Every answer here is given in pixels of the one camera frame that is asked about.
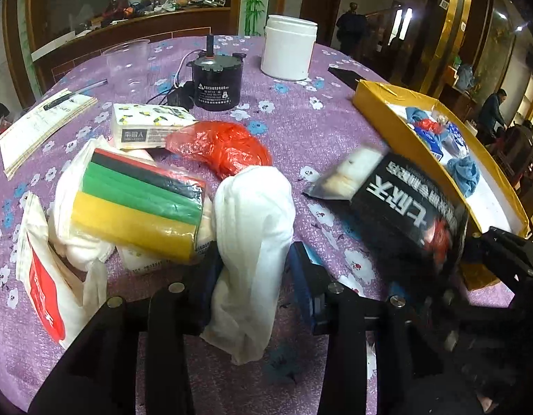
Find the person in dark clothes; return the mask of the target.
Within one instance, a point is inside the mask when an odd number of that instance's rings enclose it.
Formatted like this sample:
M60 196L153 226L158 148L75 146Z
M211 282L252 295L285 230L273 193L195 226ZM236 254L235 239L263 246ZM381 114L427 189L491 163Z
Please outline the person in dark clothes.
M360 41L368 31L368 19L358 12L358 4L351 2L349 9L336 22L337 40L340 51L352 56L359 47Z

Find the red plastic bag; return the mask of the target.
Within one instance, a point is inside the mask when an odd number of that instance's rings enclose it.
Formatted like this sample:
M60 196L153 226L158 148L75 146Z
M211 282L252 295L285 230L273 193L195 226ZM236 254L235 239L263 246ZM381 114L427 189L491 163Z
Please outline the red plastic bag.
M268 149L241 124L201 121L169 134L165 148L205 163L220 179L249 166L271 166Z

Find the blue knitted cloth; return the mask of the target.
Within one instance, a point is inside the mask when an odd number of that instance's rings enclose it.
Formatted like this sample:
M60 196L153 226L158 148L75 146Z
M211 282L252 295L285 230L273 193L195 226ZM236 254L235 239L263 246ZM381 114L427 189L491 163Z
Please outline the blue knitted cloth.
M475 192L480 182L480 169L471 156L451 158L446 170L465 198Z

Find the wooden counter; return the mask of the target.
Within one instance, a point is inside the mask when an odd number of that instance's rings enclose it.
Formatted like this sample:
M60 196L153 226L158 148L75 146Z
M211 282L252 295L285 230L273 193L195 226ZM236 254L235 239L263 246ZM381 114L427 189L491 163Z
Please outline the wooden counter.
M75 66L135 39L157 42L206 34L235 35L237 31L238 17L230 8L188 9L122 21L74 38L37 59L38 83L43 90L48 90Z

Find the white plastic jar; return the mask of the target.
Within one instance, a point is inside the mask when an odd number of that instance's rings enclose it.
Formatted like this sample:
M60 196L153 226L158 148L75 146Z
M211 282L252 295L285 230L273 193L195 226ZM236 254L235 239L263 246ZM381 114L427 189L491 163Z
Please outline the white plastic jar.
M261 72L283 81L303 81L309 76L317 23L270 14L265 25Z

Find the black smartphone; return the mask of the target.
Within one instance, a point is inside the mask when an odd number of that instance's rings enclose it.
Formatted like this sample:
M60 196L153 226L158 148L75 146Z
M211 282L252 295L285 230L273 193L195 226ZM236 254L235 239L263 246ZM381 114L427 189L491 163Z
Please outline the black smartphone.
M331 66L327 71L353 91L356 91L359 83L364 80L364 77L353 70L343 70L342 68Z

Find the blue white plastic bag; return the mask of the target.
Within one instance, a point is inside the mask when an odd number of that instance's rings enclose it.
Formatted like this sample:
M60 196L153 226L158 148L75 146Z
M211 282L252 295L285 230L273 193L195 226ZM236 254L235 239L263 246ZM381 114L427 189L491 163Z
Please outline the blue white plastic bag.
M447 121L440 134L441 144L453 157L463 158L469 155L469 149L462 132L451 121Z

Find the black cylindrical motor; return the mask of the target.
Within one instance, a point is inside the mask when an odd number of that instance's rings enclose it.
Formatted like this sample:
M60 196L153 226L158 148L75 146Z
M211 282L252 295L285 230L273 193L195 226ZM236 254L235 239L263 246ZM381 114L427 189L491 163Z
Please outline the black cylindrical motor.
M192 50L181 59L166 95L167 105L188 111L194 107L206 111L236 108L246 56L216 53L215 37L208 34L204 49Z

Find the white red shopping bag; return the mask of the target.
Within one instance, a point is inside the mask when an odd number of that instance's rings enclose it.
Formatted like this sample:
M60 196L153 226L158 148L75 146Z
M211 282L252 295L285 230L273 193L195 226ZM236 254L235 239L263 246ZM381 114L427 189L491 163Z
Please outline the white red shopping bag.
M16 278L47 334L67 349L107 299L105 264L96 259L84 280L74 275L51 247L39 197L26 194L20 223Z

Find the yellow cardboard box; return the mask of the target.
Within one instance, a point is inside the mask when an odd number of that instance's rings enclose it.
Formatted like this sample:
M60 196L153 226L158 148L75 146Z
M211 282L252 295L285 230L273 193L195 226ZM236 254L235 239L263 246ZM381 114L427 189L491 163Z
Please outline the yellow cardboard box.
M529 217L506 175L476 136L440 101L392 84L363 80L356 88L353 104L373 126L388 147L406 157L436 182L454 203L469 211L467 231L485 233L490 227L525 237ZM412 112L435 121L439 116L457 125L480 169L480 182L468 198L461 193L446 170L453 158L440 137L423 129Z

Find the white cloth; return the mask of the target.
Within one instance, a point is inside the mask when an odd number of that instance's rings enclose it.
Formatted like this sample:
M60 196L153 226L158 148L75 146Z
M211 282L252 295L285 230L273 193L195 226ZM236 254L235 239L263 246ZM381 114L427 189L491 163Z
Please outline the white cloth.
M136 274L193 265L215 239L206 183L187 170L89 140L55 192L50 237L60 255L85 271L116 251Z

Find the white green patterned tissue pack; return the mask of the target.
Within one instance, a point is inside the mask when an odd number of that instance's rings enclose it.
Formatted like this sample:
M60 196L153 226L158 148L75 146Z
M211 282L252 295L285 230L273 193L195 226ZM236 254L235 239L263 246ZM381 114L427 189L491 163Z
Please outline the white green patterned tissue pack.
M183 107L115 103L112 108L112 141L125 150L164 148L170 134L197 122Z

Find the yellow green black sponge pack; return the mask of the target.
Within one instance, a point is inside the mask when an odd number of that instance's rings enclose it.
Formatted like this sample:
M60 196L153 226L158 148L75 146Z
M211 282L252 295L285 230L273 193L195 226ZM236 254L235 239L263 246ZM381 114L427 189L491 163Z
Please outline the yellow green black sponge pack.
M206 183L176 167L96 148L83 163L71 226L180 265L198 260Z

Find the white sock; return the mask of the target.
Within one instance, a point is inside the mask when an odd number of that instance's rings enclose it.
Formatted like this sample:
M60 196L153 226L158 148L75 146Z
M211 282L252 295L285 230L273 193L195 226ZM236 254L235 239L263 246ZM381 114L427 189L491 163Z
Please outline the white sock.
M213 214L223 269L202 338L245 365L270 341L294 237L292 185L275 167L249 166L219 184Z

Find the black printed package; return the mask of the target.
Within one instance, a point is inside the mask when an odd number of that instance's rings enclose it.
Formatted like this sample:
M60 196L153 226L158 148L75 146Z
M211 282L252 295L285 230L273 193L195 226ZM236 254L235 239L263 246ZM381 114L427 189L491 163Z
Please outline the black printed package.
M454 263L468 221L422 169L396 153L363 144L304 190L346 207L359 238L395 275L440 275Z

